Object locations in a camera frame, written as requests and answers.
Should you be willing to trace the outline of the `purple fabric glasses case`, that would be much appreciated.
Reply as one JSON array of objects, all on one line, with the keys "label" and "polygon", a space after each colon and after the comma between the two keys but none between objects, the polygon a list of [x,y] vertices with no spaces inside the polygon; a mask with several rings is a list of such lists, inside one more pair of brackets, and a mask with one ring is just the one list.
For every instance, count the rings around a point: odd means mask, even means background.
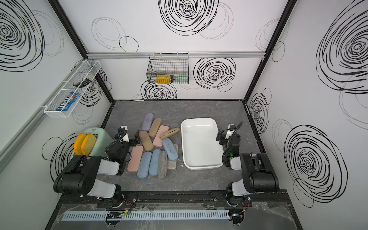
[{"label": "purple fabric glasses case", "polygon": [[142,124],[142,130],[149,132],[152,123],[154,121],[154,114],[153,113],[147,113],[145,115],[145,118],[143,120],[143,124]]}]

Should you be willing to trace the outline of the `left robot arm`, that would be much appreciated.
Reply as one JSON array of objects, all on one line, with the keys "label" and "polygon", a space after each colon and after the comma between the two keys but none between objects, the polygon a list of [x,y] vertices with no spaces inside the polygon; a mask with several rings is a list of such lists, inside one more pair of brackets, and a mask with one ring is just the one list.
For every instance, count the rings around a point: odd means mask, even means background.
[{"label": "left robot arm", "polygon": [[135,137],[128,141],[119,138],[105,148],[107,160],[102,156],[74,156],[54,181],[56,193],[122,200],[121,187],[97,179],[97,175],[122,175],[126,156],[131,147],[140,144]]}]

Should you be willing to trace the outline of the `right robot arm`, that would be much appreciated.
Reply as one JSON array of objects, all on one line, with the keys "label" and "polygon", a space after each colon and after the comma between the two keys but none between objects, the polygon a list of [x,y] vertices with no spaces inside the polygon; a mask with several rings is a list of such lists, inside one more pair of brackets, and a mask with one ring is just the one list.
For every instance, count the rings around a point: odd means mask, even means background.
[{"label": "right robot arm", "polygon": [[254,193],[271,193],[280,190],[277,175],[265,153],[240,153],[241,136],[236,130],[219,131],[216,141],[223,146],[221,157],[223,166],[240,170],[242,179],[227,186],[230,196],[246,196]]}]

